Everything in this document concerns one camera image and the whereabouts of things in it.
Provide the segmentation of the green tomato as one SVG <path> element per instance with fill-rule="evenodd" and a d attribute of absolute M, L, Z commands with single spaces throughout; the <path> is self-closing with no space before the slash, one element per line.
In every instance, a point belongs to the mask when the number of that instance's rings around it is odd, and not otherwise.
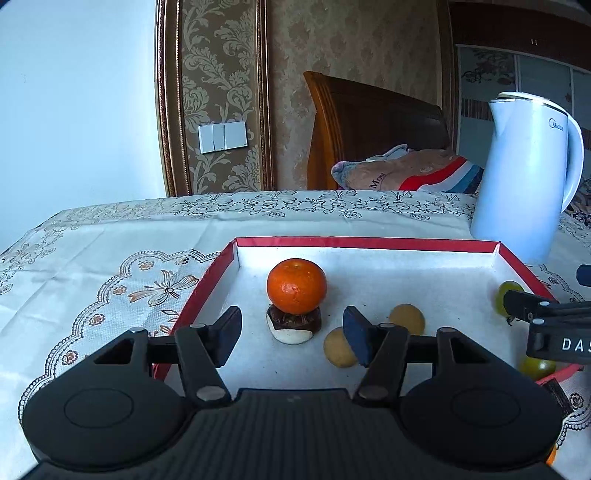
<path fill-rule="evenodd" d="M 495 296 L 495 310 L 505 318 L 524 318 L 525 291 L 522 286 L 514 281 L 503 282 Z"/>
<path fill-rule="evenodd" d="M 556 368 L 555 361 L 525 356 L 520 362 L 518 370 L 528 378 L 538 381 L 554 374 Z"/>

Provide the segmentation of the beige longan fruit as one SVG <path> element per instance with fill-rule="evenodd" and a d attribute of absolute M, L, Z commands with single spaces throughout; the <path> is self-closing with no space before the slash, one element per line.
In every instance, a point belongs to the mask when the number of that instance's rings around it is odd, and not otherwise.
<path fill-rule="evenodd" d="M 346 340 L 342 327 L 332 329 L 325 336 L 322 347 L 324 347 L 325 358 L 335 367 L 349 368 L 358 363 L 355 353 L 353 353 L 348 340 Z"/>
<path fill-rule="evenodd" d="M 423 335 L 426 319 L 422 311 L 412 304 L 399 304 L 391 311 L 389 321 L 406 328 L 412 335 Z"/>

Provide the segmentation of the dark water chestnut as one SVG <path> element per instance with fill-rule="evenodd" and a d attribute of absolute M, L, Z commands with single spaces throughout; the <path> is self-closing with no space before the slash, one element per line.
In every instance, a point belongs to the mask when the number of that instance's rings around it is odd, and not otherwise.
<path fill-rule="evenodd" d="M 266 310 L 266 323 L 276 341 L 287 345 L 303 344 L 322 328 L 322 312 L 317 307 L 304 314 L 289 314 L 276 305 Z"/>

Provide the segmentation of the red shallow box tray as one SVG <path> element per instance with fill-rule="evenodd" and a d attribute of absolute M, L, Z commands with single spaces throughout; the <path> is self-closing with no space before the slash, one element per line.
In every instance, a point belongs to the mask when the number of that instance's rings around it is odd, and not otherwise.
<path fill-rule="evenodd" d="M 354 306 L 370 322 L 383 323 L 394 307 L 409 303 L 434 334 L 450 326 L 511 365 L 525 352 L 527 327 L 508 324 L 495 310 L 506 281 L 547 296 L 544 283 L 504 245 L 491 241 L 250 237 L 232 240 L 209 265 L 177 320 L 178 327 L 214 322 L 231 306 L 242 311 L 242 334 L 221 368 L 230 391 L 242 388 L 354 390 L 363 368 L 341 369 L 326 358 L 324 335 L 301 345 L 278 342 L 266 323 L 266 278 L 280 261 L 315 262 L 328 279 L 322 330 L 342 323 Z"/>

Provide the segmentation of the orange tangerine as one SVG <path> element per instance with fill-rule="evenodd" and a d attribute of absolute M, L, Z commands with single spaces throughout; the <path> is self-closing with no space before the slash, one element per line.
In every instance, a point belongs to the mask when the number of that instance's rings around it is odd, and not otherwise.
<path fill-rule="evenodd" d="M 554 463 L 555 458 L 556 458 L 556 454 L 557 454 L 557 450 L 558 450 L 557 446 L 554 445 L 547 460 L 546 460 L 547 465 L 551 466 Z"/>
<path fill-rule="evenodd" d="M 266 293 L 270 303 L 287 314 L 310 313 L 322 304 L 327 291 L 324 270 L 306 259 L 283 260 L 267 275 Z"/>

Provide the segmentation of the white electric kettle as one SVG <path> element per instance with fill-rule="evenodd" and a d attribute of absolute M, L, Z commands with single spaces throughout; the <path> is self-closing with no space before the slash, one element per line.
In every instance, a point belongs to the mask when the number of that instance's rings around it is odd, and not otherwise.
<path fill-rule="evenodd" d="M 525 264 L 544 263 L 582 177 L 581 128 L 563 107 L 530 93 L 502 92 L 489 106 L 494 133 L 471 234 L 503 243 Z"/>

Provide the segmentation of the patterned pillow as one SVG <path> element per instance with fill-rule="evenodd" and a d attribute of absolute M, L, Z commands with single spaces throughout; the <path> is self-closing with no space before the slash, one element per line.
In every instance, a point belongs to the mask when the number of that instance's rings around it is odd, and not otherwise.
<path fill-rule="evenodd" d="M 363 161 L 341 161 L 332 179 L 343 190 L 473 194 L 484 169 L 453 150 L 413 150 L 400 144 Z"/>

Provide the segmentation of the wardrobe sliding doors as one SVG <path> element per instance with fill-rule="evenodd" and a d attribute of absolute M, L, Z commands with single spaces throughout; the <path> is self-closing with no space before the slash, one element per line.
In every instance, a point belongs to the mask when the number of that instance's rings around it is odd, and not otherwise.
<path fill-rule="evenodd" d="M 553 60 L 503 50 L 459 48 L 460 121 L 458 153 L 473 164 L 470 175 L 485 167 L 494 132 L 489 102 L 505 91 L 545 97 L 578 122 L 584 143 L 584 167 L 569 210 L 590 213 L 590 73 Z"/>

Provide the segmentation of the wooden headboard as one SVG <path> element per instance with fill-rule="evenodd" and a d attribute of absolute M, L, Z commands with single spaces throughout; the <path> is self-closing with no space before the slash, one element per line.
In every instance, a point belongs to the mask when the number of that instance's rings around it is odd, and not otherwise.
<path fill-rule="evenodd" d="M 315 105 L 308 153 L 308 189 L 335 190 L 332 167 L 361 161 L 406 144 L 446 149 L 450 135 L 442 109 L 372 85 L 305 71 Z"/>

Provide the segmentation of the white wall switch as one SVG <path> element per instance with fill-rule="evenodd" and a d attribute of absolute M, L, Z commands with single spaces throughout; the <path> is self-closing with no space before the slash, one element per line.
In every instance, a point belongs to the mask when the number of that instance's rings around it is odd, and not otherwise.
<path fill-rule="evenodd" d="M 243 121 L 200 125 L 197 131 L 201 154 L 245 148 L 249 145 Z"/>

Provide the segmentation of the gilded wall frame moulding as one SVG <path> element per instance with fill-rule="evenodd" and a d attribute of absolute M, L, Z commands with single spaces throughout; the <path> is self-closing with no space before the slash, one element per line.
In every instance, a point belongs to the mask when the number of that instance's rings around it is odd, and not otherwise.
<path fill-rule="evenodd" d="M 190 195 L 189 162 L 181 100 L 180 1 L 158 1 L 155 14 L 154 73 L 156 112 L 166 194 Z M 260 188 L 276 189 L 271 135 L 269 16 L 265 1 L 253 3 L 256 126 L 259 127 Z"/>

